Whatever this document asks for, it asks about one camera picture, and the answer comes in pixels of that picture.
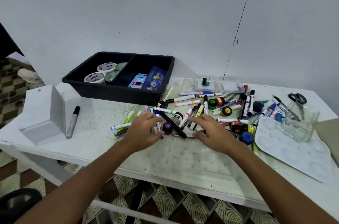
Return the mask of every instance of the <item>white plastic palette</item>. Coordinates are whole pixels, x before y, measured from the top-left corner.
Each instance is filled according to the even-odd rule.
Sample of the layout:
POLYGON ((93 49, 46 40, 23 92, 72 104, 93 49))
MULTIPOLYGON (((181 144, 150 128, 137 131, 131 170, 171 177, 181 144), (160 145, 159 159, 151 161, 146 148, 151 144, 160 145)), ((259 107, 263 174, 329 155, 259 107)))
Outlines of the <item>white plastic palette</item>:
POLYGON ((338 178, 338 168, 324 142, 298 143, 269 117, 260 119, 255 142, 264 152, 320 182, 333 183, 338 178))

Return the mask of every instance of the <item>white wall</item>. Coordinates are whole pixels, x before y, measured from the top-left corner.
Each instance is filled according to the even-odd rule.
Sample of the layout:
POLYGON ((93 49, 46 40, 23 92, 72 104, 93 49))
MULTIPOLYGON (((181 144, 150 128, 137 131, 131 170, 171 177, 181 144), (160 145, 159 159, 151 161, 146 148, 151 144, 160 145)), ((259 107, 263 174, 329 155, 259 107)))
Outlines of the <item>white wall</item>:
POLYGON ((339 114, 339 0, 248 0, 226 76, 315 91, 339 114))
POLYGON ((0 21, 46 83, 98 51, 173 55, 175 75, 226 71, 310 89, 339 114, 338 8, 339 0, 0 0, 0 21))

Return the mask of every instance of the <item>tabletop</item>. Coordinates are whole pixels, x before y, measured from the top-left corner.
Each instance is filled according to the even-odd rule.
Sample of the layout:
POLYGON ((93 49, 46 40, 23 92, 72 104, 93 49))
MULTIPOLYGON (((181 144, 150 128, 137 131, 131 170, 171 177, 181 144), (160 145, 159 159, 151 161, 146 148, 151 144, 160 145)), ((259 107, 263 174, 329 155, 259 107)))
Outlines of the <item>tabletop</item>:
MULTIPOLYGON (((193 83, 193 79, 189 78, 171 78, 168 87, 173 85, 175 88, 170 98, 177 97, 185 89, 193 91, 193 83)), ((86 166, 117 141, 110 126, 123 123, 131 110, 137 113, 144 108, 141 105, 82 98, 65 83, 59 84, 57 89, 65 100, 66 125, 69 124, 75 106, 81 107, 71 139, 35 146, 18 131, 19 115, 0 130, 0 143, 12 144, 23 152, 86 166)), ((272 99, 274 94, 285 104, 292 102, 287 96, 289 93, 301 93, 307 98, 307 103, 320 110, 319 121, 337 118, 337 115, 313 91, 258 84, 248 84, 248 89, 256 91, 256 100, 272 99)), ((173 110, 174 106, 170 105, 168 108, 173 110)), ((189 106, 182 106, 176 107, 175 110, 185 113, 188 108, 189 106)), ((320 139, 316 132, 312 138, 320 139)), ((339 198, 339 182, 323 184, 265 153, 259 153, 259 156, 339 220, 336 207, 339 198)), ((159 140, 155 145, 131 155, 121 164, 116 173, 163 185, 177 182, 183 184, 182 189, 190 186, 193 188, 191 191, 196 193, 203 189, 205 192, 201 194, 206 195, 208 191, 209 196, 218 199, 237 198, 239 204, 247 199, 264 203, 251 181, 228 156, 212 151, 193 138, 164 136, 164 139, 159 140)))

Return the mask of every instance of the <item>forearm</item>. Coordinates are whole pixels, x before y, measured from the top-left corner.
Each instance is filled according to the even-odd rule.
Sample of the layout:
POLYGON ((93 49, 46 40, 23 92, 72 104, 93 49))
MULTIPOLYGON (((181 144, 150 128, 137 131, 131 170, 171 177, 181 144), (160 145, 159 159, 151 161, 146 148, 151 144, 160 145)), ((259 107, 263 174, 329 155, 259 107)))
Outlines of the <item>forearm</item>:
POLYGON ((338 223, 245 144, 235 142, 230 157, 252 181, 279 223, 338 223))
POLYGON ((16 224, 74 224, 114 171, 130 155, 122 141, 75 174, 20 218, 16 224))

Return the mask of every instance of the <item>tiled floor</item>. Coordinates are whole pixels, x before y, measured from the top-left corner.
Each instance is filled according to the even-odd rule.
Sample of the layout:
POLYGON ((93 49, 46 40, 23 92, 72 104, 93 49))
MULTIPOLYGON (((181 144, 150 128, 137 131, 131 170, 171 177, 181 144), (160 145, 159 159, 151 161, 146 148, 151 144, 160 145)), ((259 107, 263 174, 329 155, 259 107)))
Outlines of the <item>tiled floor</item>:
MULTIPOLYGON (((22 112, 27 90, 25 82, 17 77, 18 67, 1 65, 0 128, 22 112)), ((76 165, 59 161, 67 171, 74 174, 76 165)), ((101 189, 100 200, 130 208, 138 180, 114 175, 101 189)), ((0 152, 0 196, 19 188, 37 189, 42 196, 57 187, 41 177, 24 163, 18 162, 5 152, 0 152)), ((274 224, 274 218, 263 211, 231 204, 207 196, 145 182, 138 211, 184 224, 274 224)), ((123 224, 127 216, 96 207, 89 207, 86 223, 123 224)), ((136 219, 135 224, 149 223, 136 219)))

